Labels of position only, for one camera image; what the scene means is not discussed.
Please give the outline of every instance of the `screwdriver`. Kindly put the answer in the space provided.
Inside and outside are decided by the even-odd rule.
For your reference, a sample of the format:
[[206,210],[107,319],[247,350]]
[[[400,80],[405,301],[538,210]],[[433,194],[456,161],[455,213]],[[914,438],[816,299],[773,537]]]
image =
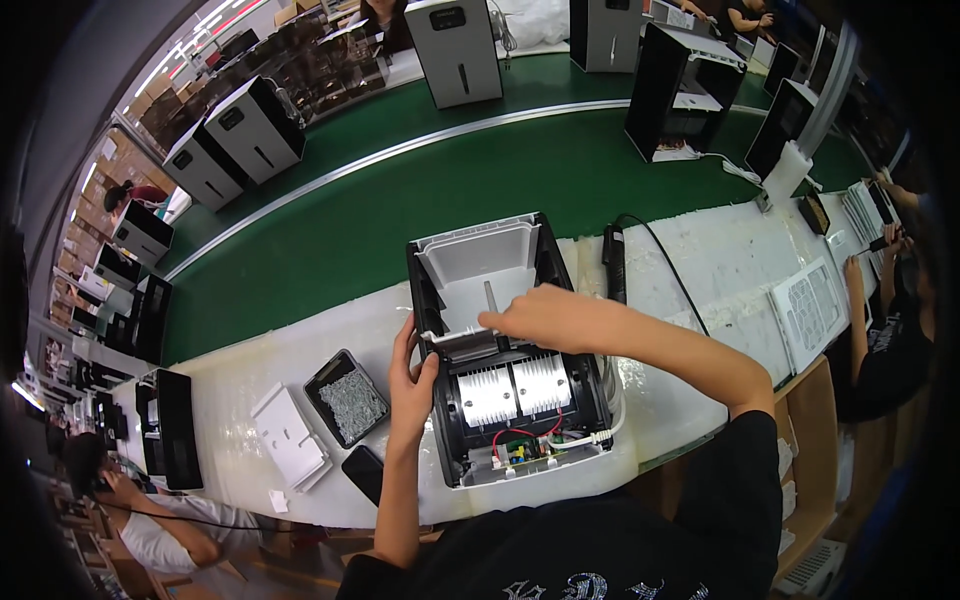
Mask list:
[[[897,233],[899,235],[903,235],[903,228],[897,228]],[[890,246],[890,244],[887,244],[886,238],[884,238],[883,236],[880,236],[876,240],[870,243],[870,246],[867,247],[867,250],[860,251],[856,255],[859,256],[860,254],[863,254],[865,252],[880,252],[887,246]]]

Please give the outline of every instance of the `hand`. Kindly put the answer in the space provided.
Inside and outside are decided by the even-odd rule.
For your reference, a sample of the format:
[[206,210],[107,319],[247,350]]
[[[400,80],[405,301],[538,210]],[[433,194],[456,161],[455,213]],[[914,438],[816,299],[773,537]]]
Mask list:
[[847,289],[850,291],[850,306],[863,305],[863,274],[860,272],[860,257],[850,256],[844,265]]
[[697,7],[697,5],[690,2],[690,0],[683,0],[683,2],[680,3],[680,10],[686,11],[686,12],[692,12],[693,15],[696,16],[701,21],[707,20],[707,14],[701,11],[700,8]]
[[613,300],[591,298],[543,283],[518,296],[501,313],[480,313],[481,326],[511,337],[530,340],[541,348],[569,354],[597,352],[605,340],[615,339],[620,311],[630,311]]
[[440,357],[431,352],[426,360],[410,369],[410,357],[417,345],[417,331],[411,314],[394,339],[394,356],[387,379],[390,382],[390,440],[418,443],[423,425],[433,409],[433,382]]
[[909,250],[913,246],[913,240],[903,237],[903,229],[896,223],[888,223],[883,226],[883,239],[887,242],[884,249],[888,256],[896,256],[904,250]]
[[140,498],[146,498],[130,477],[113,470],[102,470],[100,473],[113,488],[113,494],[121,504],[132,506]]

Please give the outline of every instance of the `circuit board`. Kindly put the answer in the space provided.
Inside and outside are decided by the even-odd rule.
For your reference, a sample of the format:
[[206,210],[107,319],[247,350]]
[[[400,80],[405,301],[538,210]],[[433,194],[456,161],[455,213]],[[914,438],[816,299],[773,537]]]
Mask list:
[[[564,436],[554,434],[550,437],[550,441],[554,444],[561,444],[564,441]],[[510,465],[544,461],[551,456],[564,454],[565,450],[552,447],[547,441],[547,436],[541,436],[539,438],[524,437],[506,444],[498,444],[496,453],[501,461],[499,468],[508,468]]]

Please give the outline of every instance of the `white t-shirt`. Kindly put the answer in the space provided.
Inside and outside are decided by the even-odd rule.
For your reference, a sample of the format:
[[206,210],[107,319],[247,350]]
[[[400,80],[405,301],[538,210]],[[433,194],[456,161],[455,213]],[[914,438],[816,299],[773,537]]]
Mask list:
[[[234,525],[237,527],[258,527],[256,519],[247,511],[242,511],[220,502],[197,496],[165,496],[148,493],[153,502],[169,510],[176,516],[197,518],[211,523]],[[239,550],[255,548],[262,537],[258,530],[225,529],[201,523],[190,522],[199,527],[211,538],[220,542],[224,550],[224,560]],[[131,513],[127,526],[120,532],[127,549],[143,566],[161,573],[193,573],[199,570],[190,559],[186,548],[176,538],[163,529],[152,517]]]

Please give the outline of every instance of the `white cord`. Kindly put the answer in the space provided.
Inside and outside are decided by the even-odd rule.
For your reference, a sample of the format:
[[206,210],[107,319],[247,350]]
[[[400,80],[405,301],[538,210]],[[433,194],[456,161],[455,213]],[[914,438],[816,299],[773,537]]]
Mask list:
[[613,424],[613,427],[610,429],[604,429],[603,431],[595,431],[589,436],[582,438],[580,440],[574,440],[573,442],[563,442],[562,444],[557,444],[553,440],[549,440],[550,446],[557,450],[566,450],[568,448],[573,448],[578,445],[587,445],[587,444],[600,444],[609,440],[613,437],[617,431],[623,427],[623,423],[627,421],[627,407],[626,402],[623,401],[623,382],[620,381],[620,375],[616,372],[615,367],[611,367],[611,373],[613,375],[613,395],[617,396],[616,405],[619,406],[619,410],[616,415],[616,423]]
[[510,53],[516,50],[516,38],[510,33],[510,26],[507,25],[507,15],[503,12],[495,0],[488,0],[496,7],[496,11],[490,12],[490,19],[496,21],[496,27],[500,30],[500,45],[507,51],[506,63],[510,65]]
[[760,185],[760,184],[762,183],[762,179],[760,178],[759,175],[757,175],[757,174],[754,173],[753,171],[748,171],[748,170],[746,170],[746,169],[741,169],[740,167],[738,167],[738,166],[736,166],[735,164],[733,164],[733,161],[730,160],[729,158],[727,158],[726,156],[718,155],[718,154],[716,154],[716,153],[714,153],[714,152],[697,152],[697,151],[693,150],[692,148],[690,149],[690,152],[692,152],[693,154],[695,154],[698,158],[703,158],[704,156],[720,156],[721,158],[723,158],[723,170],[724,170],[724,171],[726,171],[727,173],[730,173],[731,175],[736,175],[736,176],[738,176],[738,177],[740,177],[740,178],[743,178],[743,179],[749,181],[750,183],[752,183],[753,185],[755,185],[756,187],[762,187],[762,186]]

